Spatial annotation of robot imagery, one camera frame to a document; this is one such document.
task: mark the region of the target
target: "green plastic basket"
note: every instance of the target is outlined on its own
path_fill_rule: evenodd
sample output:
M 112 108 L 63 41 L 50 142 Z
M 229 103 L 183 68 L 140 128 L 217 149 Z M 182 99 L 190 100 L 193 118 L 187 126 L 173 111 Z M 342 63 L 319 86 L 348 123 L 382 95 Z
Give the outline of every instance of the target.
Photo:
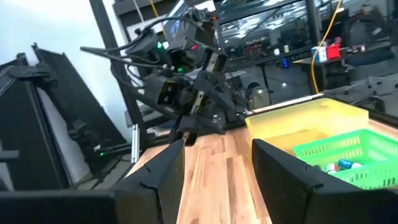
M 365 190 L 398 185 L 398 141 L 368 129 L 302 144 L 293 151 L 297 158 L 323 170 L 339 159 L 362 164 L 331 175 Z

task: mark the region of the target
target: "wooden table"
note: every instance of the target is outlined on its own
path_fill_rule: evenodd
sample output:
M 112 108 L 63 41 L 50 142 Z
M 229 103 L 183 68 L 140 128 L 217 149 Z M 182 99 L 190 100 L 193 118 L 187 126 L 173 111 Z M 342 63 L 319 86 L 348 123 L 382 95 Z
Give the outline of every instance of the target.
M 267 111 L 313 97 L 257 111 Z M 369 128 L 398 138 L 398 130 L 385 124 L 370 121 Z M 200 137 L 194 146 L 185 148 L 185 181 L 177 223 L 271 224 L 254 176 L 251 141 L 247 129 L 239 128 L 228 131 L 224 136 L 211 134 Z M 166 147 L 146 150 L 129 174 Z

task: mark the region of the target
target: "cable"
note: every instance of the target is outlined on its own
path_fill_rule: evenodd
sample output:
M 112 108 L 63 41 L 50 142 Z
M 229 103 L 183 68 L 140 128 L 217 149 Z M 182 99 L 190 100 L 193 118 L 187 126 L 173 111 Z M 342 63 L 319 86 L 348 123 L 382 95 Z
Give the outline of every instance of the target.
M 136 84 L 137 86 L 134 86 L 134 85 L 132 85 L 131 83 L 128 83 L 128 82 L 124 81 L 121 77 L 115 75 L 113 72 L 111 72 L 111 73 L 112 73 L 112 75 L 113 75 L 117 80 L 119 80 L 121 83 L 123 83 L 123 84 L 125 84 L 125 85 L 127 85 L 127 86 L 129 86 L 129 87 L 132 87 L 132 88 L 135 88 L 135 89 L 138 89 L 138 90 L 141 90 L 141 89 L 145 88 L 145 86 L 140 86 L 140 84 L 138 84 L 138 83 L 137 83 L 135 80 L 133 80 L 132 78 L 130 78 L 130 80 L 131 80 L 134 84 Z
M 95 54 L 95 55 L 98 55 L 98 56 L 102 56 L 102 57 L 105 57 L 105 58 L 108 58 L 108 59 L 111 59 L 111 60 L 116 60 L 118 62 L 125 63 L 126 65 L 132 65 L 132 66 L 137 66 L 137 67 L 145 67 L 145 68 L 157 68 L 157 69 L 162 69 L 162 70 L 164 69 L 164 67 L 160 66 L 160 65 L 156 66 L 156 65 L 148 65 L 148 64 L 143 64 L 143 63 L 129 62 L 127 60 L 123 60 L 123 58 L 121 58 L 121 57 L 110 55 L 110 54 L 107 54 L 107 53 L 99 51 L 99 50 L 93 50 L 90 47 L 80 47 L 80 50 L 82 50 L 84 52 L 92 53 L 92 54 Z
M 182 22 L 182 31 L 183 31 L 185 37 L 186 37 L 190 42 L 192 42 L 192 43 L 194 43 L 194 44 L 196 44 L 196 45 L 199 45 L 199 46 L 207 45 L 207 44 L 204 44 L 204 43 L 202 43 L 202 42 L 199 42 L 199 41 L 195 40 L 194 38 L 190 37 L 190 36 L 188 35 L 186 25 L 187 25 L 187 23 L 186 23 L 185 21 L 183 21 L 183 22 Z
M 143 58 L 143 57 L 140 57 L 140 56 L 137 56 L 137 55 L 123 55 L 123 56 L 121 56 L 121 58 L 136 58 L 136 59 L 141 60 L 141 61 L 143 61 L 145 63 L 149 63 L 149 64 L 155 65 L 155 64 L 160 62 L 159 56 L 158 55 L 156 55 L 156 56 L 157 56 L 156 61 L 151 61 L 151 60 L 148 60 L 146 58 Z
M 128 159 L 123 159 L 123 156 L 119 156 L 118 159 L 119 159 L 121 162 L 131 162 L 131 161 L 128 160 Z
M 135 38 L 133 41 L 131 41 L 128 44 L 125 44 L 123 46 L 120 47 L 115 47 L 115 48 L 111 48 L 111 49 L 101 49 L 101 48 L 96 48 L 96 47 L 84 47 L 86 49 L 91 49 L 91 50 L 99 50 L 99 51 L 103 51 L 103 52 L 114 52 L 114 51 L 121 51 L 124 49 L 127 49 L 131 46 L 133 46 L 134 44 L 136 44 L 138 42 L 138 40 L 140 40 L 142 38 L 142 34 L 140 34 L 137 38 Z
M 150 6 L 152 6 L 152 11 L 154 12 L 156 18 L 158 18 L 159 14 L 157 13 L 157 9 L 155 7 L 155 4 L 154 4 L 153 0 L 149 0 L 149 3 L 150 3 Z M 163 24 L 162 24 L 162 32 L 163 32 L 164 37 L 166 37 L 166 33 L 164 32 Z
M 329 34 L 329 31 L 330 31 L 331 27 L 333 26 L 333 23 L 335 22 L 336 15 L 337 15 L 337 13 L 338 13 L 338 9 L 340 8 L 340 5 L 341 5 L 341 2 L 342 2 L 342 1 L 343 1 L 343 0 L 338 0 L 337 6 L 336 6 L 336 9 L 335 9 L 335 12 L 333 13 L 333 17 L 332 17 L 331 20 L 330 20 L 330 23 L 329 23 L 329 26 L 328 26 L 328 30 L 325 32 L 325 35 L 323 36 L 321 42 L 319 43 L 319 45 L 318 45 L 318 47 L 317 47 L 317 50 L 315 51 L 315 53 L 314 53 L 314 55 L 313 55 L 313 57 L 312 57 L 312 61 L 311 61 L 311 80 L 312 80 L 313 87 L 314 87 L 314 89 L 315 89 L 315 94 L 318 94 L 318 93 L 319 93 L 317 81 L 316 81 L 316 79 L 315 79 L 315 71 L 314 71 L 315 57 L 317 56 L 317 54 L 318 54 L 318 52 L 319 52 L 319 48 L 323 45 L 323 42 L 325 41 L 326 37 L 327 37 L 328 34 Z
M 138 6 L 138 4 L 137 4 L 137 1 L 136 0 L 132 0 L 133 1 L 133 3 L 134 3 L 134 6 L 136 7 L 136 11 L 138 12 L 138 16 L 139 16 L 139 18 L 141 19 L 141 22 L 144 22 L 145 20 L 144 20 L 144 16 L 142 16 L 142 12 L 141 12 L 141 10 L 140 10 L 140 7 Z
M 150 29 L 150 28 L 152 28 L 152 27 L 154 27 L 156 24 L 158 24 L 158 23 L 161 23 L 161 22 L 163 22 L 163 21 L 172 21 L 172 20 L 176 20 L 176 21 L 182 21 L 182 22 L 187 22 L 187 23 L 190 23 L 191 25 L 194 25 L 196 28 L 198 28 L 198 29 L 200 29 L 201 31 L 203 31 L 205 34 L 207 33 L 206 32 L 206 30 L 203 28 L 203 27 L 201 27 L 201 26 L 199 26 L 195 21 L 193 21 L 192 19 L 189 19 L 189 18 L 185 18 L 185 17 L 180 17 L 180 16 L 172 16 L 172 17 L 165 17 L 165 18 L 161 18 L 161 19 L 158 19 L 158 20 L 156 20 L 156 21 L 154 21 L 153 23 L 151 23 L 151 24 L 149 24 L 147 27 L 145 27 L 145 29 Z M 197 42 L 197 44 L 198 45 L 206 45 L 206 44 L 204 44 L 204 43 L 201 43 L 201 42 Z
M 132 70 L 130 70 L 130 66 L 127 66 L 127 71 L 130 73 L 131 76 L 133 76 L 134 78 L 138 78 L 141 81 L 145 81 L 144 78 L 140 77 L 139 75 L 135 74 Z

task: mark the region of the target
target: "black cable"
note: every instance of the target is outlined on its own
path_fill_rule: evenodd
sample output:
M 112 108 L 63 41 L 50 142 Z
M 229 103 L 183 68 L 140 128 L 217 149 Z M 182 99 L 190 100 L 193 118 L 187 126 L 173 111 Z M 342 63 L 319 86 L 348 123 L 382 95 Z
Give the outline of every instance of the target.
M 130 73 L 130 75 L 133 76 L 134 78 L 138 78 L 141 81 L 145 81 L 144 78 L 140 77 L 139 75 L 135 74 L 132 70 L 130 70 L 130 66 L 131 65 L 127 66 L 127 71 Z
M 156 55 L 156 56 L 157 56 L 156 61 L 148 60 L 148 59 L 146 59 L 144 57 L 140 57 L 140 56 L 137 56 L 137 55 L 123 55 L 123 56 L 121 56 L 121 58 L 136 58 L 138 60 L 141 60 L 142 62 L 155 65 L 155 64 L 160 62 L 159 56 L 158 55 Z
M 182 24 L 183 31 L 184 31 L 185 36 L 189 39 L 189 41 L 194 41 L 197 45 L 206 45 L 206 44 L 204 44 L 202 42 L 194 40 L 192 37 L 190 37 L 189 35 L 186 34 L 185 29 L 184 29 L 184 27 L 185 27 L 184 24 L 186 22 L 189 23 L 189 24 L 194 25 L 195 27 L 197 27 L 198 29 L 203 31 L 205 34 L 207 34 L 207 31 L 203 27 L 199 26 L 194 20 L 186 18 L 186 17 L 172 16 L 172 17 L 161 18 L 161 19 L 158 19 L 158 20 L 154 21 L 153 23 L 149 24 L 147 27 L 145 27 L 145 29 L 150 29 L 150 28 L 154 27 L 158 23 L 161 23 L 163 21 L 170 21 L 170 20 L 176 20 L 176 21 L 182 21 L 183 22 L 183 24 Z
M 84 52 L 92 53 L 92 54 L 95 54 L 95 55 L 98 55 L 98 56 L 102 56 L 102 57 L 105 57 L 105 58 L 108 58 L 108 59 L 111 59 L 111 60 L 116 60 L 116 61 L 122 62 L 122 63 L 124 63 L 126 65 L 132 65 L 132 66 L 137 66 L 137 67 L 145 67 L 145 68 L 157 68 L 157 69 L 162 69 L 162 70 L 165 69 L 161 65 L 156 66 L 156 65 L 148 65 L 148 64 L 143 64 L 143 63 L 129 62 L 127 60 L 123 60 L 123 58 L 121 58 L 121 57 L 110 55 L 110 54 L 108 54 L 106 52 L 102 52 L 102 51 L 99 51 L 99 50 L 93 50 L 90 47 L 80 47 L 80 50 L 82 50 Z
M 115 47 L 112 49 L 101 49 L 101 48 L 96 48 L 96 47 L 84 47 L 84 48 L 89 48 L 91 50 L 99 50 L 99 51 L 103 51 L 103 52 L 115 52 L 115 51 L 121 51 L 124 49 L 127 49 L 131 46 L 133 46 L 134 44 L 136 44 L 140 39 L 142 38 L 142 34 L 140 34 L 137 38 L 135 38 L 133 41 L 131 41 L 130 43 L 120 46 L 120 47 Z
M 130 78 L 130 80 L 131 80 L 134 84 L 136 84 L 137 86 L 134 86 L 133 84 L 124 81 L 121 77 L 118 77 L 118 76 L 115 75 L 113 72 L 111 72 L 111 73 L 112 73 L 113 77 L 115 77 L 115 78 L 118 79 L 121 83 L 123 83 L 123 84 L 125 84 L 125 85 L 127 85 L 127 86 L 129 86 L 129 87 L 132 87 L 132 88 L 135 88 L 135 89 L 138 89 L 138 90 L 141 90 L 141 89 L 145 88 L 145 86 L 140 86 L 140 84 L 138 84 L 138 83 L 137 83 L 135 80 L 133 80 L 132 78 Z
M 119 156 L 118 159 L 119 159 L 121 162 L 131 162 L 131 161 L 128 160 L 128 159 L 123 159 L 123 156 Z

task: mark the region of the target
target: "desk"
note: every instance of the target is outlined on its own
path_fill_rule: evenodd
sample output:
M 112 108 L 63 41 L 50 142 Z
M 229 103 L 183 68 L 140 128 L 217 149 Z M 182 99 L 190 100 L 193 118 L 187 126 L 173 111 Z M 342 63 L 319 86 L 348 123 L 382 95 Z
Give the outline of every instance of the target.
M 267 111 L 316 96 L 267 106 Z M 398 130 L 376 121 L 369 127 L 398 138 Z M 228 131 L 224 136 L 211 134 L 198 138 L 185 148 L 185 181 L 182 190 L 178 224 L 263 223 L 271 224 L 251 162 L 251 141 L 246 128 Z M 167 146 L 146 150 L 132 174 Z
M 378 42 L 372 44 L 371 46 L 369 46 L 365 52 L 363 53 L 356 53 L 356 54 L 347 54 L 346 51 L 348 50 L 347 47 L 343 47 L 340 49 L 340 54 L 341 57 L 340 58 L 334 58 L 331 60 L 327 60 L 326 62 L 315 62 L 314 63 L 314 70 L 315 70 L 315 79 L 317 81 L 317 85 L 319 88 L 319 91 L 323 91 L 325 88 L 327 88 L 328 86 L 328 82 L 327 82 L 327 72 L 326 72 L 326 66 L 331 64 L 331 63 L 335 63 L 335 62 L 340 62 L 342 60 L 346 60 L 346 59 L 350 59 L 351 57 L 355 57 L 358 54 L 371 54 L 373 51 L 375 50 L 381 50 L 381 49 L 390 49 L 392 46 L 391 42 L 388 39 L 381 39 Z M 311 62 L 312 62 L 312 57 L 308 57 L 305 59 L 301 59 L 301 60 L 297 60 L 294 61 L 294 64 L 300 65 L 303 70 L 306 71 L 307 73 L 307 77 L 308 77 L 308 84 L 311 87 L 311 92 L 314 93 L 314 87 L 313 84 L 311 82 Z

